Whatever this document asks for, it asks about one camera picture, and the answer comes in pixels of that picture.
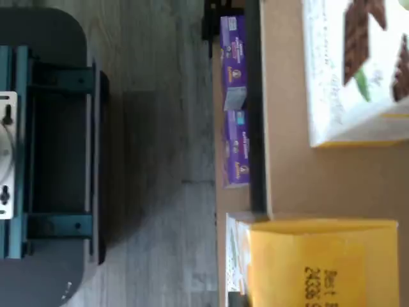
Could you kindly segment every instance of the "chocolate package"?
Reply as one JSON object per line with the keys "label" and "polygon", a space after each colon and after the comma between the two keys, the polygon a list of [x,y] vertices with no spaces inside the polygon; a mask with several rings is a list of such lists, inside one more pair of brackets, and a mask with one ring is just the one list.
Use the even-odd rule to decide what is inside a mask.
{"label": "chocolate package", "polygon": [[303,1],[312,147],[409,139],[407,4]]}
{"label": "chocolate package", "polygon": [[249,138],[245,111],[224,112],[224,187],[241,187],[250,181]]}
{"label": "chocolate package", "polygon": [[247,96],[244,16],[220,18],[224,110],[240,110]]}

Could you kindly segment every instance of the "cardboard box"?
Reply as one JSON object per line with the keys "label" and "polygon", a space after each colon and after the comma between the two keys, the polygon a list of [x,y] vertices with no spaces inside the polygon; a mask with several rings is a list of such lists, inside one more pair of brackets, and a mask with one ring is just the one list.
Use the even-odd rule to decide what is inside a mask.
{"label": "cardboard box", "polygon": [[313,147],[409,139],[409,11],[395,0],[304,1]]}
{"label": "cardboard box", "polygon": [[395,221],[239,215],[226,236],[226,289],[252,306],[399,306]]}
{"label": "cardboard box", "polygon": [[249,138],[245,111],[224,112],[224,187],[250,182]]}
{"label": "cardboard box", "polygon": [[[303,5],[260,1],[266,197],[270,216],[387,217],[399,221],[400,259],[409,257],[409,142],[378,148],[311,148],[305,88]],[[401,288],[409,262],[400,263]],[[401,291],[401,305],[409,292]]]}
{"label": "cardboard box", "polygon": [[244,16],[220,18],[224,110],[240,110],[247,96]]}

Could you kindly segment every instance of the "white label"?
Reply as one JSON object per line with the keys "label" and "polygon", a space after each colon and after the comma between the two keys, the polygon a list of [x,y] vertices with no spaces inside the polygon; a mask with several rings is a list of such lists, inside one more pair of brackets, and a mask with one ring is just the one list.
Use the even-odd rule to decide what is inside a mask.
{"label": "white label", "polygon": [[229,17],[229,30],[236,31],[237,30],[237,19],[236,17]]}

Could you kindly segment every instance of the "chocolate bar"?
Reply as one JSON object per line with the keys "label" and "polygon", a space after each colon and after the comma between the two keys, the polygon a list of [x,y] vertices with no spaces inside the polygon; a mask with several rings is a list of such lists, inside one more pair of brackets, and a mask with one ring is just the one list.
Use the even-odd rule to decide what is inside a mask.
{"label": "chocolate bar", "polygon": [[345,13],[344,85],[369,57],[368,14],[363,0],[354,1]]}
{"label": "chocolate bar", "polygon": [[367,2],[366,9],[375,20],[379,23],[380,27],[384,30],[387,29],[386,13],[385,13],[385,0],[364,0]]}
{"label": "chocolate bar", "polygon": [[396,66],[392,89],[395,102],[399,102],[409,96],[409,52],[406,35],[402,37],[401,52]]}
{"label": "chocolate bar", "polygon": [[385,0],[354,0],[345,13],[344,85],[369,57],[369,19],[371,14],[387,29]]}

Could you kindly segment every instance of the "purple box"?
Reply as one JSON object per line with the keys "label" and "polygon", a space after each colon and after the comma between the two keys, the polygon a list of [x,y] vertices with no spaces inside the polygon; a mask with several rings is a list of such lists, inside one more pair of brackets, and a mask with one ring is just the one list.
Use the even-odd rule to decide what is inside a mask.
{"label": "purple box", "polygon": [[240,110],[247,96],[244,16],[220,18],[224,110]]}
{"label": "purple box", "polygon": [[245,111],[224,112],[224,187],[240,187],[250,182],[249,138]]}

